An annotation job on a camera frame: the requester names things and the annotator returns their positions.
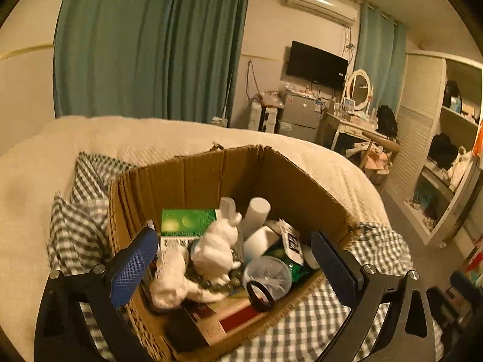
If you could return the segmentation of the white bear star toy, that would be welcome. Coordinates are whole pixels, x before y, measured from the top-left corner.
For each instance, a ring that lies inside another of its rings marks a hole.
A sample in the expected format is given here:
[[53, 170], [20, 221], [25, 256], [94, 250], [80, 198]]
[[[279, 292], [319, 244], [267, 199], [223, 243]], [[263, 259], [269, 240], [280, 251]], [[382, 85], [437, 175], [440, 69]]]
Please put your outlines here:
[[205, 278], [221, 278], [241, 266], [233, 259], [232, 248], [238, 241], [237, 226], [242, 215], [214, 221], [192, 248], [191, 259], [197, 273]]

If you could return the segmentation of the clear plastic lid cup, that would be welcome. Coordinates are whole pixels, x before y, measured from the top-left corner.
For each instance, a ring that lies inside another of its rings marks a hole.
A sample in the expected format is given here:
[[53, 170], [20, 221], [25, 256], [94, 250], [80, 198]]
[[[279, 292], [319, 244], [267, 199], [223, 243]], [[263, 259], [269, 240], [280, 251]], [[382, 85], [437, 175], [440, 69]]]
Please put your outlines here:
[[287, 264], [276, 257], [257, 257], [248, 263], [242, 276], [242, 285], [249, 282], [261, 283], [275, 301], [285, 297], [291, 290], [291, 271]]

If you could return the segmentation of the crumpled white cloth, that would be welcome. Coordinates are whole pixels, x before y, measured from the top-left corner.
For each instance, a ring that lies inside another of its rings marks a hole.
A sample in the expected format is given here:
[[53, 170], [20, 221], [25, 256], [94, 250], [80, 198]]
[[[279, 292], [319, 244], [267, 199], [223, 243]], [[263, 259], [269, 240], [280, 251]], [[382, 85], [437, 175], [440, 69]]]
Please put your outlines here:
[[219, 302], [228, 296], [227, 293], [212, 293], [186, 275], [188, 251], [181, 245], [173, 245], [158, 251], [156, 272], [150, 284], [152, 305], [158, 310], [173, 310], [182, 302], [198, 303]]

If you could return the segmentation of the white cylinder bottle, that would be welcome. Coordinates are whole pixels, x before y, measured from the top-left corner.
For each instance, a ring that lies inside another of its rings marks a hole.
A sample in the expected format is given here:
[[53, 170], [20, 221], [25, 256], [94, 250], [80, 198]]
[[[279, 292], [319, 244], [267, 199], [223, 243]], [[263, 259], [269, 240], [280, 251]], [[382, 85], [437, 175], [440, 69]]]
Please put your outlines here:
[[241, 232], [243, 240], [248, 239], [264, 225], [270, 210], [271, 205], [265, 198], [254, 197], [251, 199], [246, 210], [246, 215], [239, 225], [239, 231]]

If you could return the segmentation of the white open wardrobe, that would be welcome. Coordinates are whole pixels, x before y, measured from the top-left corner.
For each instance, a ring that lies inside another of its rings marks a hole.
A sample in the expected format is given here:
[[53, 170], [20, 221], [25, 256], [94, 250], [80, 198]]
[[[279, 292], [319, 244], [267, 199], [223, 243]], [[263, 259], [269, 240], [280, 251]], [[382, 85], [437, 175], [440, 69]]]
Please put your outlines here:
[[395, 116], [400, 151], [385, 185], [426, 245], [463, 224], [482, 179], [473, 151], [482, 126], [482, 65], [409, 52]]

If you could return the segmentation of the white dressing table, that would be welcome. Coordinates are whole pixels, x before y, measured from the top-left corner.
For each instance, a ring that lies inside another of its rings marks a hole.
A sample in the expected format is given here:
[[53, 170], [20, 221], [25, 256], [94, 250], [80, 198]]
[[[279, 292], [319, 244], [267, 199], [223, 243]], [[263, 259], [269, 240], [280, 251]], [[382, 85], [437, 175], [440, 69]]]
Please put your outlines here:
[[373, 126], [350, 122], [330, 113], [325, 113], [321, 120], [320, 141], [332, 151], [341, 152], [346, 148], [341, 144], [341, 141], [347, 141], [345, 136], [349, 136], [350, 141], [366, 141], [366, 133], [376, 134], [376, 130]]

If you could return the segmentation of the green box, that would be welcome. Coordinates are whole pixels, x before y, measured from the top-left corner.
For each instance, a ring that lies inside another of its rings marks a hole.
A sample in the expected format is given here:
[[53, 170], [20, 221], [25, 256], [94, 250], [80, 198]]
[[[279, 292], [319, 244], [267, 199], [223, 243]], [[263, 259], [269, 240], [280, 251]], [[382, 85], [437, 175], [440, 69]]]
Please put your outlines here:
[[163, 209], [161, 212], [161, 236], [166, 238], [191, 238], [204, 234], [217, 220], [214, 209]]

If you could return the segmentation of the black backpack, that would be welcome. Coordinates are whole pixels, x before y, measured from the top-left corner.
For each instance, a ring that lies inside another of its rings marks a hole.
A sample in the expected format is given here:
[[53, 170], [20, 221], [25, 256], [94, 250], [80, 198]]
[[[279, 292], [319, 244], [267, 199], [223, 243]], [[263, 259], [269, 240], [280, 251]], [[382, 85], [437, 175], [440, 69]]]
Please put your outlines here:
[[398, 125], [393, 110], [386, 105], [382, 105], [377, 109], [377, 130], [380, 134], [390, 138], [396, 138], [398, 133]]

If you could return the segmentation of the brown cardboard box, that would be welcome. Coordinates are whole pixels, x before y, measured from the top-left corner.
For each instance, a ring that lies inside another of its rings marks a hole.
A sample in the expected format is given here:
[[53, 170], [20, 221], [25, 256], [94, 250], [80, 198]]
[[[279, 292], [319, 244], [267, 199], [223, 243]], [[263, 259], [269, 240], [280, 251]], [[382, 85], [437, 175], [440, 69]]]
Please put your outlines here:
[[[317, 231], [340, 247], [352, 239], [354, 218], [321, 183], [274, 149], [250, 145], [177, 157], [115, 178], [108, 210], [111, 251], [118, 253], [129, 246], [147, 221], [159, 226], [166, 208], [217, 208], [223, 197], [233, 198], [242, 211], [254, 197], [267, 199], [269, 216], [289, 223], [305, 244]], [[140, 289], [128, 304], [128, 315], [138, 341], [153, 360], [215, 361], [281, 323], [321, 283], [322, 272], [316, 271], [253, 324], [214, 346], [191, 352], [176, 350], [166, 336], [180, 315], [155, 313]]]

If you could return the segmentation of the cream quilted bed cover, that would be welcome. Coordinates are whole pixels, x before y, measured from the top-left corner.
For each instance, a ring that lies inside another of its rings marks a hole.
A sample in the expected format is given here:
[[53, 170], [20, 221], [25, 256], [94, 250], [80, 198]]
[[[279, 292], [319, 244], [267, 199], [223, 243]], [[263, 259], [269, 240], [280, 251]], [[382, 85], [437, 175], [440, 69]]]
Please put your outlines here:
[[295, 138], [163, 119], [63, 117], [1, 157], [1, 327], [25, 360], [50, 267], [46, 241], [53, 198], [69, 194], [81, 152], [145, 166], [176, 156], [267, 145], [307, 172], [357, 221], [389, 225], [381, 196], [346, 158]]

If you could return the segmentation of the grey mini fridge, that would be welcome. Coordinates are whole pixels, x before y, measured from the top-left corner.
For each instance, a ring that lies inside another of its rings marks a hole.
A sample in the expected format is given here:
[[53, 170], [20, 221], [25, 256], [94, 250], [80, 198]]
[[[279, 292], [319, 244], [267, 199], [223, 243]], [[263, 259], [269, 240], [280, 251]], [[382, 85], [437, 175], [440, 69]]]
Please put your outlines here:
[[287, 93], [284, 108], [278, 120], [277, 133], [303, 141], [315, 142], [322, 103], [308, 97]]

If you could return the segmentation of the light teal window curtain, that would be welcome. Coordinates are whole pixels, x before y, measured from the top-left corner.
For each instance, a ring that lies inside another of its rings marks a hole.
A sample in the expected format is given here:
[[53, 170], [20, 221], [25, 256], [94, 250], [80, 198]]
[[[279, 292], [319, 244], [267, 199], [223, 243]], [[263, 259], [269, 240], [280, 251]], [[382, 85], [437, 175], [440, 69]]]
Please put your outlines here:
[[396, 111], [405, 72], [407, 26], [365, 2], [360, 6], [360, 31], [355, 69], [373, 86], [372, 108]]

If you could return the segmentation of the large green curtain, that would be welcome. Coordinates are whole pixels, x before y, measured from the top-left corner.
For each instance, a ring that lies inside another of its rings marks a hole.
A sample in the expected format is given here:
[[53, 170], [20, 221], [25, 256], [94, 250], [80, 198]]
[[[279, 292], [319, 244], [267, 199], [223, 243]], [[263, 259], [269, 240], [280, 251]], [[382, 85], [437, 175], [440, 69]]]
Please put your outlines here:
[[57, 117], [228, 123], [248, 0], [63, 0]]

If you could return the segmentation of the black wall television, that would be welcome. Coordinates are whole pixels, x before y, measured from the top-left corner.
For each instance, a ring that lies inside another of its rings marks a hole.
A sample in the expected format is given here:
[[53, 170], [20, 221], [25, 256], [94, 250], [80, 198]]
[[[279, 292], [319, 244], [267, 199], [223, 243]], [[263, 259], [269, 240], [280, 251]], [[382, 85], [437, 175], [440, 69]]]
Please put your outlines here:
[[286, 74], [340, 91], [349, 61], [317, 47], [293, 41]]

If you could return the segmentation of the wall air conditioner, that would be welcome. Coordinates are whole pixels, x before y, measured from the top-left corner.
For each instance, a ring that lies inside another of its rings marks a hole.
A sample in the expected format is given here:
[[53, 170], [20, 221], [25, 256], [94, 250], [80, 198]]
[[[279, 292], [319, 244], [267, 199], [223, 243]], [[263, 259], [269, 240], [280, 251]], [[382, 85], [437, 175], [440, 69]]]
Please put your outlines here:
[[357, 9], [338, 0], [286, 0], [290, 7], [311, 12], [345, 27], [351, 27], [358, 18]]

